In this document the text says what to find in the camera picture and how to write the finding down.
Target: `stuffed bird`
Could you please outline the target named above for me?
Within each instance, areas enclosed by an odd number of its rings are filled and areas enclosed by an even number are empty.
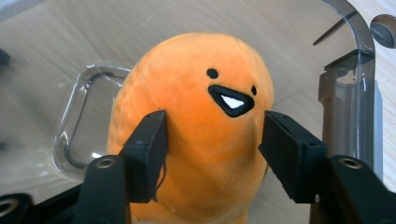
[[[245,223],[267,169],[258,150],[274,100],[262,58],[225,34],[177,35],[150,50],[125,79],[109,125],[119,154],[139,121],[166,110],[166,174],[157,202],[132,203],[133,221]]]

